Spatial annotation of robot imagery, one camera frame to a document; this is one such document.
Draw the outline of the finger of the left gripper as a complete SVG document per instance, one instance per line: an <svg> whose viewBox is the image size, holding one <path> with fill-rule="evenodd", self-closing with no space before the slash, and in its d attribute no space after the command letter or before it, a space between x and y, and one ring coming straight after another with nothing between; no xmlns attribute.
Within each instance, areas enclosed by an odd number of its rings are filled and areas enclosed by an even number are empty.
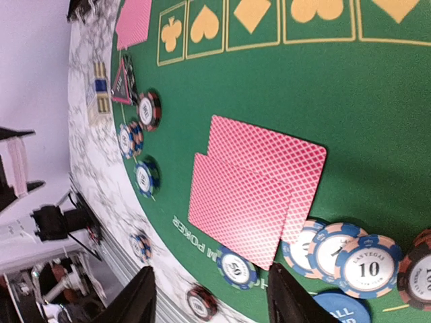
<svg viewBox="0 0 431 323"><path fill-rule="evenodd" d="M1 210L14 204L18 199L45 185L45 181L27 182L26 188L17 189L7 184L1 184Z"/></svg>
<svg viewBox="0 0 431 323"><path fill-rule="evenodd" d="M29 130L29 131L16 131L13 129L8 129L8 128L4 128L4 127L0 127L0 141L4 141L4 140L8 140L14 137L24 137L27 135L34 135L35 131L34 130Z"/></svg>

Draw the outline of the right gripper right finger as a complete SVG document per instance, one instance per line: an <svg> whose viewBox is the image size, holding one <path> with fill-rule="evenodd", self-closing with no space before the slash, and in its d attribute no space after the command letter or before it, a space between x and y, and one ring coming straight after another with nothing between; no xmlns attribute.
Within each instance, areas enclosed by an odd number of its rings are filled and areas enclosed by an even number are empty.
<svg viewBox="0 0 431 323"><path fill-rule="evenodd" d="M274 262L269 269L267 303L270 322L339 322L280 263Z"/></svg>

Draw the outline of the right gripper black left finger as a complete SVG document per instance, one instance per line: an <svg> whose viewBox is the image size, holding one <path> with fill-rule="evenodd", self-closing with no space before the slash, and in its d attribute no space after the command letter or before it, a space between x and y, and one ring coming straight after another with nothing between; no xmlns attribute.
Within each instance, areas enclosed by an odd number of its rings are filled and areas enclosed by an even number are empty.
<svg viewBox="0 0 431 323"><path fill-rule="evenodd" d="M152 323L155 321L155 274L151 266L145 266L91 323Z"/></svg>

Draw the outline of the blue small blind button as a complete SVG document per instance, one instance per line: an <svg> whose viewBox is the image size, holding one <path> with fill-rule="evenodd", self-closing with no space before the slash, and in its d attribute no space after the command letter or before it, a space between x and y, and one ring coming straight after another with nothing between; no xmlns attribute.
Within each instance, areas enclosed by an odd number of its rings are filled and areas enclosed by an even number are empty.
<svg viewBox="0 0 431 323"><path fill-rule="evenodd" d="M323 292L313 299L340 322L371 323L368 308L357 299L339 292Z"/></svg>

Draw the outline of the teal chips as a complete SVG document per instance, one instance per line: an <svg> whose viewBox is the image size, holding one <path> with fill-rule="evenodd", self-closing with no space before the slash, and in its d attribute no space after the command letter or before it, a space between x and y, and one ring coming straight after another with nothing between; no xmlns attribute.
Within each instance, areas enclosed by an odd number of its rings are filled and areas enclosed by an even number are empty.
<svg viewBox="0 0 431 323"><path fill-rule="evenodd" d="M147 155L138 160L135 168L135 184L139 193L147 198L154 198L160 188L160 171L156 160Z"/></svg>
<svg viewBox="0 0 431 323"><path fill-rule="evenodd" d="M225 282L239 290L249 290L258 281L253 263L221 245L216 252L216 264Z"/></svg>

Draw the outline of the red black chip stack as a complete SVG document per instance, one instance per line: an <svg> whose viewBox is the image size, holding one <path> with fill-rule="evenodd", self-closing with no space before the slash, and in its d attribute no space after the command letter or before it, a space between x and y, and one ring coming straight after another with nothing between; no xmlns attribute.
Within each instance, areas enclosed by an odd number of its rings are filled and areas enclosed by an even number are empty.
<svg viewBox="0 0 431 323"><path fill-rule="evenodd" d="M218 312L218 304L213 294L206 288L196 285L187 292L187 303L196 317L208 322Z"/></svg>

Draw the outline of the white chips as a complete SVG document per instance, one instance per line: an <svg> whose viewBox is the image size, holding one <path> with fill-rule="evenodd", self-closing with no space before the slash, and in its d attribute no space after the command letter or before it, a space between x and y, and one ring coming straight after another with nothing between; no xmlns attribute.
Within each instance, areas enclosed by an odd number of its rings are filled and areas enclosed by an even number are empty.
<svg viewBox="0 0 431 323"><path fill-rule="evenodd" d="M391 238L346 222L308 219L295 242L281 241L287 265L299 275L338 286L358 299L374 299L397 284L403 253Z"/></svg>
<svg viewBox="0 0 431 323"><path fill-rule="evenodd" d="M137 157L143 151L144 138L142 125L137 121L121 123L117 132L119 149L125 159Z"/></svg>

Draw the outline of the black triangular dealer button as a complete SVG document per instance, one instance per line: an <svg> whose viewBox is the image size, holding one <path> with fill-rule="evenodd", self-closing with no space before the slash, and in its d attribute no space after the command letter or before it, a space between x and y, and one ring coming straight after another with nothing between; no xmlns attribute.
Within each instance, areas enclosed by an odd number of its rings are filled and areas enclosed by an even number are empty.
<svg viewBox="0 0 431 323"><path fill-rule="evenodd" d="M113 102L136 106L139 101L133 62L131 56L124 54L121 57L117 75L111 86L111 99Z"/></svg>

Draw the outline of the red chips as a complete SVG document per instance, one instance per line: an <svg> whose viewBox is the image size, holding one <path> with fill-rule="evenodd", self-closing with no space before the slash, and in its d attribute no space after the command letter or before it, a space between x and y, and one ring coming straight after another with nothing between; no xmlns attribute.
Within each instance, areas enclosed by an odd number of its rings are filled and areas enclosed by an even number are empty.
<svg viewBox="0 0 431 323"><path fill-rule="evenodd" d="M413 241L399 265L397 289L408 306L430 311L430 228Z"/></svg>
<svg viewBox="0 0 431 323"><path fill-rule="evenodd" d="M162 119L162 107L156 92L141 93L137 107L139 123L145 131L156 131Z"/></svg>

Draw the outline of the red card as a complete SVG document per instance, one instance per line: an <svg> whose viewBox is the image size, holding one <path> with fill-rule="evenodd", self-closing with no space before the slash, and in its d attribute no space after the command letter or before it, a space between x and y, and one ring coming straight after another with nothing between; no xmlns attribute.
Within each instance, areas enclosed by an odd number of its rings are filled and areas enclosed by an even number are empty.
<svg viewBox="0 0 431 323"><path fill-rule="evenodd" d="M294 243L310 213L327 150L269 129L212 116L209 156L290 185L290 206L281 234Z"/></svg>
<svg viewBox="0 0 431 323"><path fill-rule="evenodd" d="M126 0L115 28L117 50L145 42L149 33L152 0Z"/></svg>

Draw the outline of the red playing card deck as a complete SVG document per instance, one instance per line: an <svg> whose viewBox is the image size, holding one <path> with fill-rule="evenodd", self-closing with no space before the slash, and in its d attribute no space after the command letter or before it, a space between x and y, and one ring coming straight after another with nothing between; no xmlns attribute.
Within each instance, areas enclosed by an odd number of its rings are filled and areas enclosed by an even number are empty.
<svg viewBox="0 0 431 323"><path fill-rule="evenodd" d="M15 180L14 188L26 188L28 179L28 158L24 141L14 137L7 142L7 148L12 160L13 176Z"/></svg>

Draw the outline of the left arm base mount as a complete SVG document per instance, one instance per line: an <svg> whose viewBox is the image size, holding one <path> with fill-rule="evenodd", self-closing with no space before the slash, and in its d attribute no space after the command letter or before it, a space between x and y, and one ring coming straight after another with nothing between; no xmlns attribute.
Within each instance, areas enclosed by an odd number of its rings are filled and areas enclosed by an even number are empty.
<svg viewBox="0 0 431 323"><path fill-rule="evenodd" d="M94 258L102 262L97 251L89 249L73 235L73 232L85 229L89 233L91 241L99 246L103 240L102 225L96 214L80 192L70 190L65 198L68 198L72 203L72 209L62 211L60 205L44 205L30 214L36 224L35 235L41 242L71 238Z"/></svg>

